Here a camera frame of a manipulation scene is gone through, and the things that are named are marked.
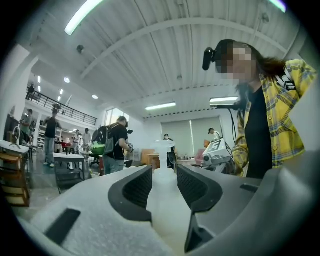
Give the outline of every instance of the yellow plaid shirt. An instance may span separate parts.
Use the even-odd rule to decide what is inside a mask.
[[[286,90],[277,84],[275,77],[260,74],[262,90],[266,104],[266,118],[268,120],[272,166],[279,168],[284,161],[300,155],[305,151],[304,144],[289,118],[289,112],[304,95],[317,73],[305,61],[300,59],[287,61],[286,69],[295,84],[295,90]],[[251,102],[247,100],[245,115],[238,112],[238,136],[232,150],[235,163],[243,168],[248,163],[248,146],[245,129],[250,114]]]

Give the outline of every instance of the white machine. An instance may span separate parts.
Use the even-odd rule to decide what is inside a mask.
[[[223,138],[211,142],[202,155],[202,166],[213,167],[212,171],[216,171],[215,167],[225,165],[225,168],[219,168],[222,173],[235,173],[235,161],[232,150]]]

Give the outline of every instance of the gray textured surface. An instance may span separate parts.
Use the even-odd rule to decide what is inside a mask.
[[[145,166],[81,182],[52,201],[31,220],[45,232],[66,209],[81,211],[62,247],[77,255],[89,256],[170,256],[172,250],[149,222],[128,221],[110,205],[112,184]]]

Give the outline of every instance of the black rubber grip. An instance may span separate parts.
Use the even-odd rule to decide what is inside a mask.
[[[151,213],[147,211],[148,196],[152,189],[152,167],[127,176],[114,183],[108,198],[111,206],[129,221],[152,222]]]
[[[80,214],[78,210],[66,209],[44,234],[57,245],[61,245]]]
[[[177,166],[178,187],[192,213],[209,211],[223,195],[221,186],[212,179]]]

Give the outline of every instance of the spray bottle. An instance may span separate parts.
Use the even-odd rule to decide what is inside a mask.
[[[191,210],[178,188],[177,174],[167,168],[167,154],[174,146],[171,140],[157,140],[154,144],[160,168],[154,170],[146,209],[152,214],[154,230],[177,255],[184,255]]]

